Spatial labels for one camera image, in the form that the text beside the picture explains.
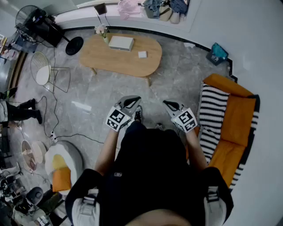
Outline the white yellow egg-shaped cushion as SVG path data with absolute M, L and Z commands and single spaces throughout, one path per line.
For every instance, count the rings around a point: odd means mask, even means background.
M 51 146 L 45 153 L 45 171 L 47 175 L 53 171 L 67 167 L 66 159 L 69 153 L 62 144 Z

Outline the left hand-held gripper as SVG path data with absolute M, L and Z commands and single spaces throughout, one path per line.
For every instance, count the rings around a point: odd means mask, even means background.
M 112 106 L 106 118 L 106 125 L 118 132 L 132 120 L 132 115 L 140 102 L 141 97 L 137 95 L 122 97 L 120 103 Z

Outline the black rounded device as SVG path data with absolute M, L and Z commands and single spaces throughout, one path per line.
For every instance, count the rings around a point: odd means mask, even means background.
M 42 200 L 43 194 L 40 187 L 34 187 L 26 194 L 26 200 L 31 205 L 37 205 Z

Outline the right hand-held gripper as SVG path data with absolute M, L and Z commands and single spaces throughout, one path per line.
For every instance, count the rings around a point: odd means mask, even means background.
M 171 116 L 173 124 L 185 133 L 194 129 L 198 124 L 190 108 L 175 100 L 164 100 L 163 106 Z

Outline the pink flowers in green vase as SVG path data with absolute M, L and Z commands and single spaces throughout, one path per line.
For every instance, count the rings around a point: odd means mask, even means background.
M 107 36 L 108 27 L 105 24 L 95 26 L 95 32 L 103 38 L 105 43 L 109 44 L 109 38 Z

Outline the round wooden side table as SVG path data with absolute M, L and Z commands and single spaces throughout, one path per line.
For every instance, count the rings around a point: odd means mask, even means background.
M 36 170 L 37 163 L 35 161 L 34 153 L 31 145 L 25 139 L 21 143 L 22 155 L 28 166 L 28 168 L 34 172 Z

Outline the dark brown square panel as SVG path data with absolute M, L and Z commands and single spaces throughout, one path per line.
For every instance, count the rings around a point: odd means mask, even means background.
M 107 13 L 107 7 L 105 3 L 101 3 L 94 6 L 95 11 L 98 15 L 106 14 Z

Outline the beige canvas tote bag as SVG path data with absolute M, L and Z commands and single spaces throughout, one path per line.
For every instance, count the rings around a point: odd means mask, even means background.
M 159 20 L 168 21 L 172 15 L 172 9 L 168 6 L 160 6 L 159 8 Z

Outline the large white flat box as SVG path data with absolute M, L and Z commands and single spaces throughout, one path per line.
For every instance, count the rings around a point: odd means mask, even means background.
M 130 52 L 134 45 L 134 39 L 122 36 L 112 36 L 108 46 L 110 49 Z

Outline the oval wooden coffee table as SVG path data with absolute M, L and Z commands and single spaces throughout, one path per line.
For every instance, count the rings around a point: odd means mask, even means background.
M 83 45 L 80 51 L 80 63 L 91 68 L 94 73 L 96 69 L 116 72 L 144 78 L 148 86 L 151 86 L 150 75 L 153 74 L 161 61 L 161 45 L 153 38 L 131 35 L 109 33 L 108 37 L 122 36 L 134 39 L 134 45 L 130 52 L 110 49 L 103 38 L 95 34 Z M 139 51 L 146 51 L 147 58 L 140 59 Z

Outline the pink cloth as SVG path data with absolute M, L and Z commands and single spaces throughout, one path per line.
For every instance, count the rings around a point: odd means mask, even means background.
M 138 15 L 141 10 L 137 0 L 121 0 L 118 3 L 118 12 L 122 20 L 128 19 L 131 15 Z

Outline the orange square cushion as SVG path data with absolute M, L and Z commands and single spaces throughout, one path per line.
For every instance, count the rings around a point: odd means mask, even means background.
M 53 173 L 53 192 L 71 189 L 71 171 L 68 167 L 60 168 Z

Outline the person's left forearm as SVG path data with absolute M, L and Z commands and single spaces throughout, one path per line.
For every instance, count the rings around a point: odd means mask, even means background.
M 115 162 L 115 153 L 119 133 L 110 129 L 101 152 L 96 160 L 94 170 L 104 176 Z

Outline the orange floor sofa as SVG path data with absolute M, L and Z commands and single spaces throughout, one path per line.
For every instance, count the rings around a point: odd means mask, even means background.
M 259 118 L 260 97 L 236 82 L 212 74 L 202 83 L 229 93 L 220 141 L 208 166 L 219 169 L 228 188 L 233 190 L 244 170 Z M 200 126 L 195 128 L 199 136 Z

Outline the round beige stool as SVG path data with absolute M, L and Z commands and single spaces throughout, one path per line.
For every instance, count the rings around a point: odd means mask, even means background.
M 46 147 L 43 142 L 41 141 L 34 141 L 31 144 L 31 148 L 33 151 L 34 159 L 36 163 L 44 163 L 44 157 L 46 153 Z

